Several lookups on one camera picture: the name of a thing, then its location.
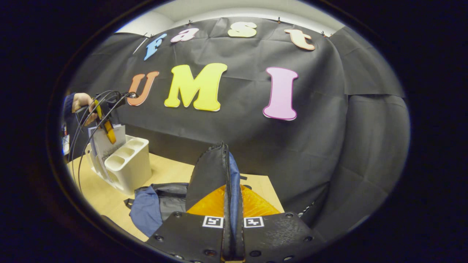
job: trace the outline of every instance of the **yellow letter m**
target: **yellow letter m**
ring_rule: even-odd
[[[183,105],[187,108],[198,92],[198,98],[193,103],[194,108],[218,111],[221,108],[221,104],[218,102],[219,81],[226,70],[225,64],[211,63],[206,65],[200,74],[193,79],[189,65],[175,66],[171,71],[174,77],[164,105],[173,108],[179,107],[180,100],[177,97],[180,91]]]

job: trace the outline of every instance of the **blue fabric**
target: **blue fabric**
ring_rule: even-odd
[[[73,92],[67,97],[65,97],[65,101],[63,102],[63,116],[64,118],[68,118],[72,114],[72,106],[73,106],[73,97],[75,97],[75,93]]]
[[[239,198],[241,192],[241,174],[234,160],[234,157],[229,153],[229,169],[231,173],[231,231],[234,238],[237,230],[237,209],[239,207]]]
[[[134,225],[147,237],[162,225],[159,198],[152,187],[135,193],[130,217]]]

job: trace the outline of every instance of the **person's arm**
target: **person's arm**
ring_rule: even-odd
[[[94,109],[93,99],[86,93],[72,93],[65,97],[64,101],[64,117],[67,118],[75,113],[77,110],[81,109],[83,106],[89,107],[89,112],[92,112]],[[85,126],[89,125],[97,118],[96,113],[91,113],[91,116],[85,122]]]

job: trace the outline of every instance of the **white desk organizer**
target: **white desk organizer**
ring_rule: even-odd
[[[107,178],[99,160],[92,154],[92,150],[87,156],[91,169],[100,178],[122,193],[132,196],[135,189],[143,186],[151,177],[149,141],[129,135],[126,135],[125,139],[126,143],[104,162],[110,178]]]

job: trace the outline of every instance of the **wire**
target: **wire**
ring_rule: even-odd
[[[78,113],[75,113],[76,122],[80,125],[80,120],[78,119]]]
[[[126,97],[129,97],[130,95],[132,94],[136,94],[135,92],[129,92],[127,93],[125,96],[122,96],[122,98],[120,98],[120,100],[118,100],[118,102],[114,105],[114,107],[112,107],[109,112],[106,114],[106,116],[104,116],[102,118],[102,120],[99,122],[99,124],[97,125],[97,127],[101,126],[102,122],[110,115],[110,113],[118,106],[119,102],[121,102],[123,99],[125,99]],[[88,145],[89,141],[91,140],[91,138],[93,137],[94,133],[97,131],[97,128],[93,131],[93,133],[89,136],[89,139],[88,141],[85,143],[85,146],[83,147],[83,151],[81,152],[81,157],[80,157],[80,163],[78,165],[78,186],[80,187],[80,192],[83,193],[81,191],[81,182],[80,182],[80,167],[81,167],[81,161],[83,160],[83,154],[85,153],[85,150],[86,150],[86,146]]]
[[[112,91],[112,90],[107,90],[107,91],[104,91],[104,92],[108,92],[108,93],[106,94],[106,96],[107,96],[107,95],[109,95],[109,94],[110,94],[111,92],[113,92],[113,91]],[[100,96],[101,96],[101,95],[102,95],[104,92],[102,92],[101,94],[97,95],[95,99],[99,98],[99,97],[100,97]],[[71,158],[71,157],[72,157],[72,155],[73,155],[73,151],[74,151],[74,145],[76,145],[76,141],[78,140],[78,130],[79,130],[80,128],[82,129],[82,126],[80,127],[80,121],[78,120],[78,117],[77,117],[77,121],[78,121],[78,126],[76,127],[75,134],[73,135],[72,144],[70,145],[70,149],[72,149],[72,147],[73,147],[73,150],[69,152],[69,155],[68,155],[68,163],[70,163],[70,161],[71,161],[71,159],[70,159],[70,158]],[[72,174],[73,174],[73,180],[74,180],[74,181],[75,181],[75,183],[76,183],[76,179],[75,179],[75,171],[74,171],[74,169],[73,169],[73,168],[74,168],[74,166],[73,166],[73,162],[72,162]]]
[[[107,94],[104,96],[104,98],[102,98],[102,99],[98,102],[98,104],[95,106],[95,108],[96,108],[97,106],[101,105],[101,103],[105,100],[105,98],[106,98],[109,94],[115,93],[115,92],[118,93],[118,91],[115,91],[115,90],[106,90],[106,91],[100,93],[99,95],[97,95],[96,98],[95,98],[95,100],[97,100],[99,97],[101,97],[101,96],[102,96],[104,93],[106,93],[106,92],[107,92]],[[78,133],[78,130],[83,128],[83,125],[80,125],[80,123],[83,123],[83,124],[84,124],[84,123],[88,120],[88,118],[91,117],[91,114],[89,114],[89,115],[86,117],[86,119],[83,121],[84,116],[85,116],[85,114],[83,114],[83,116],[81,117],[81,121],[78,122],[78,126],[76,127],[75,134],[73,135],[72,144],[70,145],[71,151],[68,153],[68,163],[71,162],[71,158],[72,158],[73,153],[74,153],[74,151],[75,151],[76,141],[78,140],[78,134],[79,134],[79,133]],[[74,180],[75,183],[76,183],[76,179],[75,179],[75,170],[74,170],[74,165],[73,165],[74,162],[71,162],[71,163],[72,163],[72,175],[73,175],[73,180]]]

